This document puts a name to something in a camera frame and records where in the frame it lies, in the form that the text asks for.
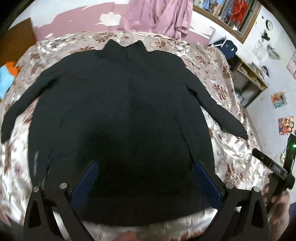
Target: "window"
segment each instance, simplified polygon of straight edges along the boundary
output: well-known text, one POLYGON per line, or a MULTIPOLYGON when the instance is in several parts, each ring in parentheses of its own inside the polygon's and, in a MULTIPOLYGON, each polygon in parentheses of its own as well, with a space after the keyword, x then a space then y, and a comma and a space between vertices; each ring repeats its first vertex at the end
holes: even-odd
POLYGON ((256 0, 194 0, 193 11, 204 15, 244 43, 261 9, 256 0))

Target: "wooden window frame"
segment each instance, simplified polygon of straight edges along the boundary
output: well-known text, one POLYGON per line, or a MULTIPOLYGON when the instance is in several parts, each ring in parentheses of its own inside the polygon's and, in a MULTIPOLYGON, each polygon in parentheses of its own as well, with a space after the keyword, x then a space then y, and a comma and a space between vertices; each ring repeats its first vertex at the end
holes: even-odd
POLYGON ((205 16, 206 18, 212 20, 214 23, 218 24, 219 26, 221 26, 222 28, 224 28, 226 31, 228 31, 229 33, 231 33, 231 35, 233 35, 237 40, 239 40, 242 44, 245 42, 246 38, 248 37, 258 15, 261 9, 261 4, 258 3, 254 13, 252 15, 252 18, 245 30, 245 32, 243 33, 243 35, 241 36, 239 33, 237 33, 236 31, 234 31, 230 26, 228 26, 226 23, 222 22, 220 19, 218 19, 217 17, 215 17, 214 15, 210 14, 208 11, 197 7, 195 5, 193 5, 193 11, 205 16))

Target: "silver screw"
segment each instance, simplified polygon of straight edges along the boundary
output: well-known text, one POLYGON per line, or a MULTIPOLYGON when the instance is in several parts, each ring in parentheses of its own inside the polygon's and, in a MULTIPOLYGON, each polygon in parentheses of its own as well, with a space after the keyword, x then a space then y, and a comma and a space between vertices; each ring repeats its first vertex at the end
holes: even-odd
POLYGON ((232 183, 226 183, 226 187, 227 187, 228 189, 232 189, 232 188, 233 188, 233 184, 232 184, 232 183))
POLYGON ((33 192, 38 192, 39 191, 39 187, 34 187, 33 188, 33 192))
POLYGON ((253 187, 255 192, 260 192, 260 188, 259 187, 253 187))
POLYGON ((60 189, 65 189, 67 187, 67 183, 62 183, 59 187, 60 189))

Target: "clock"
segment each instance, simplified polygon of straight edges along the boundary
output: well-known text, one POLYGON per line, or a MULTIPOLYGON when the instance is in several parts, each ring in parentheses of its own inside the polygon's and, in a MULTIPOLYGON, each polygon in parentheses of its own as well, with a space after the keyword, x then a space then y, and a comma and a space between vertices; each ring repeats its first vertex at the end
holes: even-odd
POLYGON ((274 26, 270 20, 266 20, 266 27, 268 30, 272 30, 274 26))

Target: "bedsheet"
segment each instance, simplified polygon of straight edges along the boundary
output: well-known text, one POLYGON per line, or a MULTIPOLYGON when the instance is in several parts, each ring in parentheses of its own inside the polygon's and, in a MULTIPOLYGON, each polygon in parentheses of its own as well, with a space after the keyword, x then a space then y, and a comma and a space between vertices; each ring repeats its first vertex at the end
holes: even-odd
MULTIPOLYGON (((87 50, 100 50, 109 39, 123 46, 141 40, 148 51, 162 50, 181 57, 204 84, 212 98, 241 121, 249 139, 235 137, 220 129, 219 125, 203 109, 211 136, 215 157, 216 174, 224 182, 231 182, 237 188, 262 188, 267 169, 251 155, 258 143, 243 109, 235 95, 229 66, 224 55, 214 47, 199 44, 188 45, 185 41, 153 36, 148 33, 81 32, 58 38, 47 38, 30 47, 19 59, 20 73, 0 103, 0 125, 9 107, 34 83, 39 74, 63 57, 87 50)), ((28 128, 38 99, 16 119, 9 141, 0 145, 0 208, 14 221, 23 224, 26 207, 32 190, 28 171, 28 128)), ((209 208, 177 220, 156 223, 146 227, 109 227, 86 223, 95 240, 113 240, 126 230, 137 232, 142 240, 187 240, 203 233, 217 210, 209 208)), ((64 237, 68 235, 58 214, 55 215, 64 237)))

